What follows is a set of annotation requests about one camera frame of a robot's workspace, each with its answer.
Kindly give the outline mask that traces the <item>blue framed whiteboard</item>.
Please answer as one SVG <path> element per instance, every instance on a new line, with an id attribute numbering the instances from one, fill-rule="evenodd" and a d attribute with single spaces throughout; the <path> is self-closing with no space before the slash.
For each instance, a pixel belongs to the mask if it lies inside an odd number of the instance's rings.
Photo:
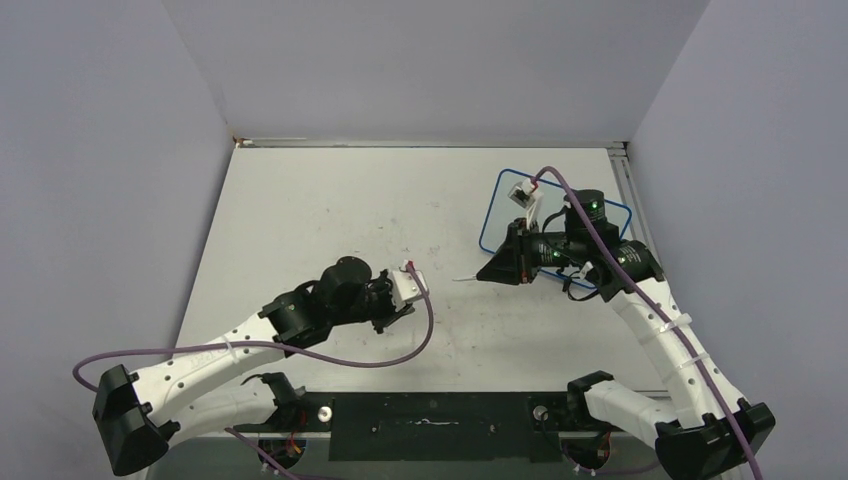
<path id="1" fill-rule="evenodd" d="M 530 177 L 530 173 L 511 168 L 498 173 L 478 238 L 478 246 L 482 251 L 493 255 L 506 237 L 507 225 L 513 220 L 525 218 L 525 209 L 509 195 L 516 184 Z M 538 184 L 543 198 L 536 213 L 538 225 L 542 227 L 547 217 L 562 208 L 565 192 L 550 174 Z M 619 227 L 619 237 L 622 240 L 634 239 L 631 228 L 633 212 L 628 206 L 605 196 L 605 212 L 609 222 Z"/>

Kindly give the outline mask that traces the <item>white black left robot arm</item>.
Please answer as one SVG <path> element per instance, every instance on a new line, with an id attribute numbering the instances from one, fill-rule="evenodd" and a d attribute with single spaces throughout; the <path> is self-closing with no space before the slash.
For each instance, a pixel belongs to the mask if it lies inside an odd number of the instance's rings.
<path id="1" fill-rule="evenodd" d="M 335 327 L 369 323 L 377 333 L 428 301 L 424 275 L 412 263 L 374 274 L 362 259 L 341 257 L 317 280 L 278 295 L 241 324 L 174 357 L 134 371 L 104 371 L 92 416 L 116 476 L 135 474 L 171 447 L 239 425 L 282 431 L 298 416 L 298 395 L 281 374 L 226 383 L 293 355 L 339 361 L 311 352 Z"/>

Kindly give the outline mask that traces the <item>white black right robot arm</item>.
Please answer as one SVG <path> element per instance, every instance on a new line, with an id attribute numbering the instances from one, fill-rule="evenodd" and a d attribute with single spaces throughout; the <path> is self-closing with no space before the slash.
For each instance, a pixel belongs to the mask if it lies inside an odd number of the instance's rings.
<path id="1" fill-rule="evenodd" d="M 543 193 L 536 183 L 515 185 L 509 197 L 522 214 L 507 225 L 476 279 L 524 285 L 544 269 L 583 277 L 631 330 L 670 397 L 661 403 L 597 371 L 570 382 L 569 421 L 611 426 L 641 440 L 674 479 L 714 479 L 753 465 L 775 427 L 773 413 L 724 377 L 648 247 L 626 239 L 608 218 L 603 192 L 567 192 L 556 213 L 559 229 L 539 217 Z"/>

